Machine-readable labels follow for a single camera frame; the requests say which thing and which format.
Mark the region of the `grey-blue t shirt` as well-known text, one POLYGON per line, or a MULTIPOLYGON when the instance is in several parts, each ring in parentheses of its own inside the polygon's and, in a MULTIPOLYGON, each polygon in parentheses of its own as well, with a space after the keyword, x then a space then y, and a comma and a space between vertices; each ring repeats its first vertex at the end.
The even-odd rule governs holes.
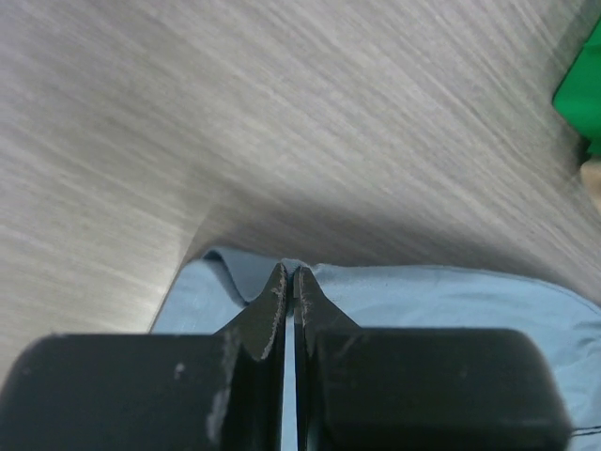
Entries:
MULTIPOLYGON (((216 247, 186 264, 156 318, 156 334, 210 334, 254 300, 276 259, 216 247)), ((447 266, 340 267, 313 274, 361 326, 509 328, 545 355, 574 425, 573 450, 600 446, 600 309, 542 280, 447 266)))

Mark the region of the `green plastic bin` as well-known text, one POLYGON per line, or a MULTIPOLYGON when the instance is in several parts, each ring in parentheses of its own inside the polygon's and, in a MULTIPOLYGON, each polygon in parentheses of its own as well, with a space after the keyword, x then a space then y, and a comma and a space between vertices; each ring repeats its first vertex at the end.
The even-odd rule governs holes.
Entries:
POLYGON ((587 153, 600 157, 600 20, 564 75, 552 104, 590 142, 587 153))

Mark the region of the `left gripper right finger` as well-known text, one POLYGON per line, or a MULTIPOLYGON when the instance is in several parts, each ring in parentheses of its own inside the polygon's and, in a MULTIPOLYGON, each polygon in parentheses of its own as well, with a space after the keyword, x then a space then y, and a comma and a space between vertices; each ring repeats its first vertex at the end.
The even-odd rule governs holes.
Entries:
POLYGON ((542 352, 491 328, 370 328, 293 276, 301 450, 564 450, 572 424, 542 352))

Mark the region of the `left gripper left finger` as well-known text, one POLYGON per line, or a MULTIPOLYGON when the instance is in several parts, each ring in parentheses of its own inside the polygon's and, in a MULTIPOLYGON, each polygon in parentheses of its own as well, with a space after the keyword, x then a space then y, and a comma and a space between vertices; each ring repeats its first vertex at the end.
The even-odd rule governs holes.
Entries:
POLYGON ((214 334, 49 335, 1 392, 5 450, 276 450, 286 279, 214 334))

